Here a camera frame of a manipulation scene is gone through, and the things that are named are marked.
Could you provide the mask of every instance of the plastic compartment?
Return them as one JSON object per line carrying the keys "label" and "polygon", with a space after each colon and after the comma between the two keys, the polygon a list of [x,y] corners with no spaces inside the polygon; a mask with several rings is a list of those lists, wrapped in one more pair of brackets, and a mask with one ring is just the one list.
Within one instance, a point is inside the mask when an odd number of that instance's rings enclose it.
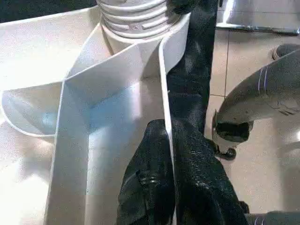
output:
{"label": "plastic compartment", "polygon": [[165,118],[172,138],[166,73],[184,53],[188,18],[148,48],[159,60],[145,61],[149,42],[138,43],[64,81],[46,224],[114,224],[122,177],[147,123]]}
{"label": "plastic compartment", "polygon": [[3,93],[10,125],[46,138],[34,140],[43,143],[37,150],[55,138],[45,224],[114,224],[122,177],[147,123],[164,118],[172,140],[166,73],[184,53],[188,21],[189,15],[182,16],[147,40],[118,37],[99,23],[62,81],[55,76],[34,82],[41,86],[26,83]]}

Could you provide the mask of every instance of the black fabric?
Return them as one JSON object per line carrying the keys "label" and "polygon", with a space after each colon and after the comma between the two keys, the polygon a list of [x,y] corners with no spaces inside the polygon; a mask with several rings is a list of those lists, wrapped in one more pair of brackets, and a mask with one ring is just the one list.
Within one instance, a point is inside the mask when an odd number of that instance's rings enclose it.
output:
{"label": "black fabric", "polygon": [[0,23],[95,6],[96,0],[0,0]]}
{"label": "black fabric", "polygon": [[[187,34],[187,45],[183,58],[167,77],[168,89],[172,94],[187,94],[188,98],[201,97],[203,108],[198,111],[197,123],[204,132],[206,109],[210,95],[210,74],[217,20],[217,0],[196,1],[174,0],[177,12],[193,10]],[[182,96],[178,101],[185,101]]]}
{"label": "black fabric", "polygon": [[245,205],[203,136],[217,3],[173,0],[177,13],[192,10],[186,51],[167,77],[175,177],[164,121],[151,121],[124,175],[118,225],[169,225],[175,202],[180,225],[247,224]]}
{"label": "black fabric", "polygon": [[174,179],[164,120],[151,121],[131,159],[119,195],[117,225],[168,225]]}

